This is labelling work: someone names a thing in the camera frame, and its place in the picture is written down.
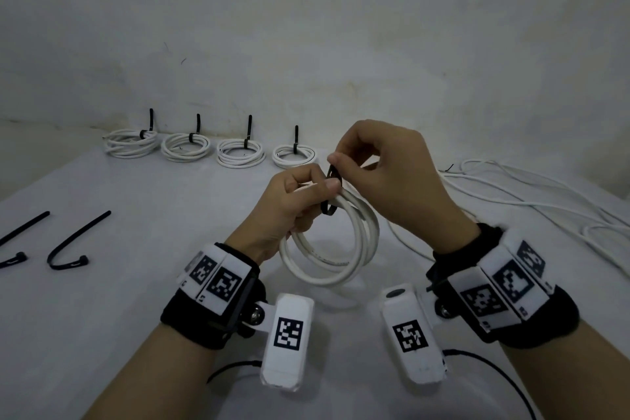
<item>black wrist strap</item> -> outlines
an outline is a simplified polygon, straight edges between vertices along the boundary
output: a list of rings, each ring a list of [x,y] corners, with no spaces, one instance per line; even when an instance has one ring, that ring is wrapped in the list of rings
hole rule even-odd
[[[440,299],[445,309],[453,315],[461,315],[479,338],[486,342],[500,341],[517,349],[529,349],[547,343],[556,337],[571,334],[579,325],[579,310],[569,294],[556,287],[549,300],[521,324],[496,328],[486,332],[477,318],[461,300],[447,278],[477,263],[497,247],[503,236],[502,229],[478,224],[481,234],[470,244],[450,254],[433,253],[435,264],[427,272],[430,289]]]
[[[178,289],[160,317],[163,324],[171,326],[188,340],[213,350],[222,349],[235,332],[251,337],[254,330],[241,324],[241,312],[248,312],[249,306],[258,301],[266,302],[266,289],[258,279],[258,265],[236,249],[221,243],[216,245],[252,267],[225,312],[217,315]]]

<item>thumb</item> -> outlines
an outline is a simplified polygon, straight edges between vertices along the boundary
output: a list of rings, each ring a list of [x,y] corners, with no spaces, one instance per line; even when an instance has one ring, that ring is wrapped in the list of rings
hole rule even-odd
[[[309,186],[296,189],[290,193],[291,203],[296,211],[318,204],[322,201],[332,200],[342,190],[342,183],[337,178],[329,178],[321,183],[311,184]]]
[[[361,168],[352,158],[343,153],[332,153],[328,156],[328,162],[337,168],[342,178],[352,183],[352,186],[357,188],[359,193],[366,186],[367,180],[372,175],[370,170]]]

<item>fingernail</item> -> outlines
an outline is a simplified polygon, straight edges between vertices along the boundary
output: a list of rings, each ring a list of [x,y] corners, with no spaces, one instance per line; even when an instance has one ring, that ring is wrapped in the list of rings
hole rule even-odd
[[[340,181],[337,178],[328,178],[325,183],[328,189],[337,189],[340,185]]]

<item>white table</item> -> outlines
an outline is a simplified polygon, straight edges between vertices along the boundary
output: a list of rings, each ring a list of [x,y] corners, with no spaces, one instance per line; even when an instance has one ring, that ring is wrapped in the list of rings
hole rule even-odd
[[[119,160],[95,150],[0,203],[0,235],[52,212],[0,249],[2,260],[19,250],[29,256],[0,271],[0,417],[80,418],[157,324],[175,292],[177,273],[202,244],[230,234],[277,171],[271,160],[230,170],[219,166],[214,154],[196,163],[171,163],[159,152]],[[630,218],[627,203],[583,180],[569,180]],[[498,196],[492,189],[487,193]],[[518,224],[554,258],[551,273],[584,319],[630,355],[629,281],[530,209],[455,198],[482,216]],[[48,253],[107,209],[112,216],[57,258],[65,263],[85,254],[90,264],[52,271],[45,264]],[[475,360],[449,358],[449,377],[436,387],[417,387],[401,376],[377,296],[409,280],[423,289],[429,262],[401,245],[380,221],[377,255],[348,286],[306,285],[278,257],[263,265],[270,301],[279,292],[316,300],[303,387],[279,392],[263,387],[256,369],[228,371],[205,391],[200,418],[527,418],[510,386]],[[318,218],[308,236],[323,252],[350,252],[351,224],[342,213]],[[500,348],[481,343],[461,319],[439,325],[435,335],[443,348],[482,354],[516,378]],[[216,367],[262,358],[264,339],[263,334],[247,341],[234,337]]]

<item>hand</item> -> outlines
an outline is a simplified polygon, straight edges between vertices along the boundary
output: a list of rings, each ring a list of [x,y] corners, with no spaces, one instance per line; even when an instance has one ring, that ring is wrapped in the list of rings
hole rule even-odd
[[[315,184],[296,191],[302,183]],[[280,240],[290,231],[304,232],[321,213],[319,203],[342,190],[337,178],[326,179],[319,165],[302,165],[274,175],[256,207],[225,241],[251,257],[256,264],[278,252]]]
[[[381,159],[361,168],[372,155]],[[328,162],[383,217],[440,254],[460,249],[479,235],[478,226],[444,189],[417,131],[382,121],[358,121],[343,135]]]

